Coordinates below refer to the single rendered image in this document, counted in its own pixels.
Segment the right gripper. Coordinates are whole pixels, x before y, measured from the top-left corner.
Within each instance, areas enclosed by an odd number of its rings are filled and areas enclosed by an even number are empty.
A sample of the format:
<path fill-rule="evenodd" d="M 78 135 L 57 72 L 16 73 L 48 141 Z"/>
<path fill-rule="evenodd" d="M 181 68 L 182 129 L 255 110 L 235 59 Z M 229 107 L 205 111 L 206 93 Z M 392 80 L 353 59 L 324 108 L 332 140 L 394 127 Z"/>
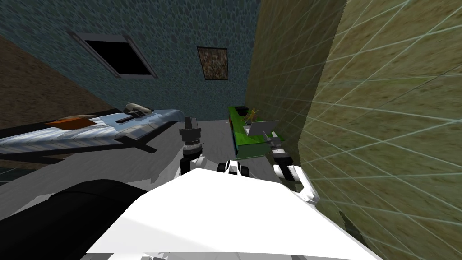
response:
<path fill-rule="evenodd" d="M 281 138 L 275 132 L 266 136 L 266 143 L 271 150 L 283 150 Z"/>

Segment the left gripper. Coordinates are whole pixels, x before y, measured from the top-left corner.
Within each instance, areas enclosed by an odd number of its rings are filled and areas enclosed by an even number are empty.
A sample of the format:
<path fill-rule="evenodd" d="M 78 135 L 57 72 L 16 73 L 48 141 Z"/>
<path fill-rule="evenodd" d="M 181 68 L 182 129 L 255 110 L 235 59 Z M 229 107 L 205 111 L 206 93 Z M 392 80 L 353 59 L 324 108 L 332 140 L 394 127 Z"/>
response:
<path fill-rule="evenodd" d="M 197 121 L 193 121 L 191 117 L 185 118 L 185 129 L 179 129 L 182 141 L 185 143 L 199 143 L 201 137 L 201 128 L 199 128 Z"/>

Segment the green desk with laptop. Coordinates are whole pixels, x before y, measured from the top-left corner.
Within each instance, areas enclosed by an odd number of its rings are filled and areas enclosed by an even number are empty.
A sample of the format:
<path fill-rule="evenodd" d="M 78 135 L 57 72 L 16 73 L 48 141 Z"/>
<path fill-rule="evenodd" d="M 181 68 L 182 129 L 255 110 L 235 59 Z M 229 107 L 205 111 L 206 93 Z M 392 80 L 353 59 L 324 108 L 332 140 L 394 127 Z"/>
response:
<path fill-rule="evenodd" d="M 275 127 L 279 121 L 262 121 L 255 118 L 253 122 L 245 120 L 251 112 L 244 110 L 246 107 L 228 107 L 229 124 L 235 146 L 237 160 L 262 157 L 268 154 L 271 149 L 266 142 L 264 134 L 272 137 Z"/>

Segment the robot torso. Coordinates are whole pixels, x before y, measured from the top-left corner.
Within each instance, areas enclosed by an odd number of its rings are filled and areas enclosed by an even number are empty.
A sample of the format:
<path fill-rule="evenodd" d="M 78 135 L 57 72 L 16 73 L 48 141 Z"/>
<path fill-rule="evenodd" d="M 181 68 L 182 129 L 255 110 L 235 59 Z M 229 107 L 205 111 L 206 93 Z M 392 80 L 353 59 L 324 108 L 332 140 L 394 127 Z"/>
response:
<path fill-rule="evenodd" d="M 283 184 L 204 168 L 140 196 L 88 253 L 108 260 L 382 260 Z"/>

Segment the brown framed wall picture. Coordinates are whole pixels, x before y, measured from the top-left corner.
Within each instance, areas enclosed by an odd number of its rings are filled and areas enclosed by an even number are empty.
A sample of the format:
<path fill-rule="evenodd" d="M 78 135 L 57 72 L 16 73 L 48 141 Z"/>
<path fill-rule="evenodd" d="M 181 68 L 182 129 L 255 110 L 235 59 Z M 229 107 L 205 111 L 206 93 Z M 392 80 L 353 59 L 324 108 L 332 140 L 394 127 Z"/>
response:
<path fill-rule="evenodd" d="M 228 49 L 197 46 L 205 80 L 228 80 Z"/>

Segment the dark window with grey frame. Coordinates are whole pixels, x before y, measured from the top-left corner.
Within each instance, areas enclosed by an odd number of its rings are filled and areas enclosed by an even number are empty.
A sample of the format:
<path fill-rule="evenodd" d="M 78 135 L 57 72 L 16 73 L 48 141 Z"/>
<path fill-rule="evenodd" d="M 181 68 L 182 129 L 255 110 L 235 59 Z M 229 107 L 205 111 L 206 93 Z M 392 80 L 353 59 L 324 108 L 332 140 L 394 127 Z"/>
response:
<path fill-rule="evenodd" d="M 128 35 L 68 34 L 118 79 L 157 79 L 147 58 Z"/>

